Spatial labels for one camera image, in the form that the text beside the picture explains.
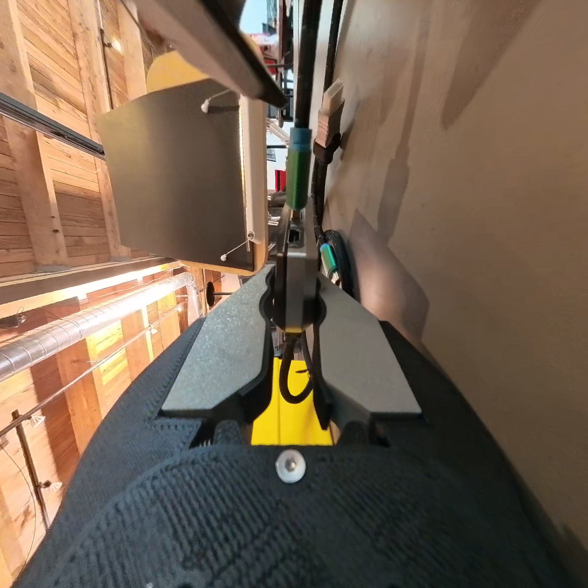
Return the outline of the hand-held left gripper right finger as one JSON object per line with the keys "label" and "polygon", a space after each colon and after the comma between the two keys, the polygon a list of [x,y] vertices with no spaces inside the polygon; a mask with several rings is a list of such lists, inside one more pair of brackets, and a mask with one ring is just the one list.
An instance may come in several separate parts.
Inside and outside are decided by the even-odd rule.
{"label": "hand-held left gripper right finger", "polygon": [[351,422],[414,420],[422,409],[378,319],[318,276],[315,412],[323,429]]}

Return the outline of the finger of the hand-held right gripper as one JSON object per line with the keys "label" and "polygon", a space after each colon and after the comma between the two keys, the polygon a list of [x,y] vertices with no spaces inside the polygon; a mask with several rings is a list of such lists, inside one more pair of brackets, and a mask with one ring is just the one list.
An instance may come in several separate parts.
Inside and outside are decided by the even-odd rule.
{"label": "finger of the hand-held right gripper", "polygon": [[138,15],[188,63],[232,91],[282,108],[259,45],[240,30],[245,1],[135,1]]}

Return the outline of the silver ventilation duct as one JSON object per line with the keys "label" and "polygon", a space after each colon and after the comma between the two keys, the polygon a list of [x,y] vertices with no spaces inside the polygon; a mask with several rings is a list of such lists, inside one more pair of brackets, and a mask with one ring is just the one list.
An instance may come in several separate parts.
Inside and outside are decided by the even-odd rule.
{"label": "silver ventilation duct", "polygon": [[2,343],[1,381],[56,355],[115,321],[181,288],[186,288],[191,293],[196,292],[195,278],[189,272],[182,272],[127,295],[54,320]]}

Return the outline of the yellow plastic bin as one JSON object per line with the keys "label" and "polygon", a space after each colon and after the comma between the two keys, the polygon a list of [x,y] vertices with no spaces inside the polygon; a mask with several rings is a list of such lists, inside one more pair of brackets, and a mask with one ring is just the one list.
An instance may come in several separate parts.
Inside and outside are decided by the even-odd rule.
{"label": "yellow plastic bin", "polygon": [[295,405],[283,399],[279,388],[281,363],[274,358],[272,398],[268,408],[254,421],[251,444],[331,446],[332,435],[320,427],[312,393]]}

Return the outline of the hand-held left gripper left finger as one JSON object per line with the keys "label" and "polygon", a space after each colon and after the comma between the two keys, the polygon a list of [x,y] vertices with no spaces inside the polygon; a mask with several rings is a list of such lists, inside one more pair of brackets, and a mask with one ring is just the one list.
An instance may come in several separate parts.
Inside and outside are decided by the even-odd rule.
{"label": "hand-held left gripper left finger", "polygon": [[166,417],[252,424],[272,396],[273,342],[265,266],[206,317],[165,399]]}

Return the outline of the black floor lamp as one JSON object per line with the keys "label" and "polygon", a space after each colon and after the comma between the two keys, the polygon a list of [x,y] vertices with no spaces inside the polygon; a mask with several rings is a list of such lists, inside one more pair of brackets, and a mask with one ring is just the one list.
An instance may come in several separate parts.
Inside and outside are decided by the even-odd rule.
{"label": "black floor lamp", "polygon": [[205,299],[208,307],[212,308],[222,298],[231,296],[240,289],[241,285],[239,279],[237,281],[228,281],[220,278],[215,281],[208,281],[205,287]]}

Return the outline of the black HDMI switch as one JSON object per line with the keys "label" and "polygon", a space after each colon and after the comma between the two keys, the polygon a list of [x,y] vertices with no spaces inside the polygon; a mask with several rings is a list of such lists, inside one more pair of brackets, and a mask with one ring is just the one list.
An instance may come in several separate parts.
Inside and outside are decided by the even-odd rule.
{"label": "black HDMI switch", "polygon": [[285,204],[277,227],[273,320],[284,333],[299,335],[315,320],[318,295],[318,246],[312,206]]}

